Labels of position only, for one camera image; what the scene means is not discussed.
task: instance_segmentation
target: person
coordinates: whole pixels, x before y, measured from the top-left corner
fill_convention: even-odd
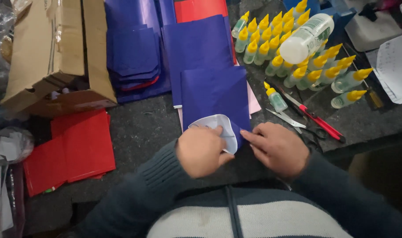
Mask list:
[[[402,237],[402,214],[311,152],[281,125],[241,131],[258,160],[292,191],[236,188],[177,199],[233,155],[222,128],[187,129],[113,187],[76,226],[78,237]]]

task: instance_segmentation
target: white plastic container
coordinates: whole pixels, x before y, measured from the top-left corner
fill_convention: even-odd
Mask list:
[[[329,15],[318,13],[283,42],[280,55],[289,63],[300,63],[320,48],[334,28],[335,23]]]

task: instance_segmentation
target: dark table surface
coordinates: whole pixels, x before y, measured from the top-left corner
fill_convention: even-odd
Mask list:
[[[233,26],[246,11],[250,11],[250,19],[262,19],[267,13],[270,19],[280,11],[285,11],[283,3],[278,0],[233,0],[228,6],[230,24]],[[341,36],[341,42],[349,42],[346,36]],[[238,61],[243,64],[242,54],[238,54]],[[357,57],[357,62],[365,60]],[[247,80],[256,95],[261,107],[270,108],[263,81],[265,66],[246,65]],[[283,87],[283,79],[268,78],[275,84]],[[301,91],[285,89],[292,96],[313,109],[332,127],[346,137],[346,143],[341,144],[333,139],[320,143],[325,154],[350,156],[372,149],[368,146],[373,141],[380,141],[377,146],[382,147],[393,141],[392,137],[402,136],[402,105],[390,106],[390,109],[373,111],[364,98],[353,105],[336,110],[330,106],[330,100],[337,96],[330,87],[320,92],[310,90]],[[291,109],[285,111],[290,117],[303,124],[314,125],[298,116]],[[58,190],[35,196],[26,202],[26,226],[24,234],[53,230],[68,223],[72,214],[72,203],[99,200],[103,194],[116,183],[124,174],[134,172],[135,169],[172,139],[181,135],[179,117],[172,106],[170,93],[149,98],[146,100],[127,103],[109,109],[111,115],[110,133],[117,169],[107,173],[100,180],[87,179],[61,186]],[[294,131],[289,124],[283,122],[266,110],[252,115],[251,125],[255,127],[262,122],[279,123]],[[46,133],[36,131],[50,131],[41,119],[33,119],[31,128],[35,129],[37,143],[50,139]],[[220,168],[215,174],[199,181],[200,187],[257,180],[273,176],[254,157],[251,150],[244,146],[236,154],[236,159]]]

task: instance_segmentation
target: brown cardboard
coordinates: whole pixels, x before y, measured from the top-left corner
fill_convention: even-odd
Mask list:
[[[104,1],[33,0],[24,11],[14,30],[1,105],[46,117],[115,105],[107,72]],[[76,77],[88,77],[90,89],[47,99]]]

